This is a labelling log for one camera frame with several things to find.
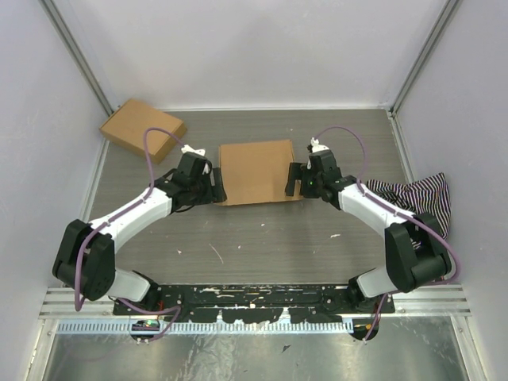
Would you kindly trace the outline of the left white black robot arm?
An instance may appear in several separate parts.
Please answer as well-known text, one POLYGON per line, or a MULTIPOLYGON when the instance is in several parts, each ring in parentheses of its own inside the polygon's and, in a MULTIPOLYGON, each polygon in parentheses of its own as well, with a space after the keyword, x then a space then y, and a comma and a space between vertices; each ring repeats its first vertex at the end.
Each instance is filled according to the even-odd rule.
POLYGON ((76 219, 63 234, 52 273, 74 289, 75 306, 86 299, 123 298, 140 314, 154 313, 160 296, 144 275, 121 270, 116 255, 130 239, 152 223, 191 207, 224 202, 221 170, 188 175, 170 170, 123 207, 90 222, 76 219))

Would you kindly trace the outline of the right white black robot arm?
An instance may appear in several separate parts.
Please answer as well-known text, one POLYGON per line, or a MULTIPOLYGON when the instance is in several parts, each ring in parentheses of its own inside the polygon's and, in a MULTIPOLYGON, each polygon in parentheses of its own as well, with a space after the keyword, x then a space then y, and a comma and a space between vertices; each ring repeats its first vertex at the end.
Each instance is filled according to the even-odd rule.
POLYGON ((295 193, 297 183, 303 198, 319 198, 358 218, 383 238, 384 265, 348 281, 346 293, 356 312, 370 311, 382 294, 408 293, 439 283, 452 272, 452 259, 432 214, 412 214, 390 204, 354 176, 343 177, 338 167, 315 171, 306 164, 291 163, 286 195, 295 193))

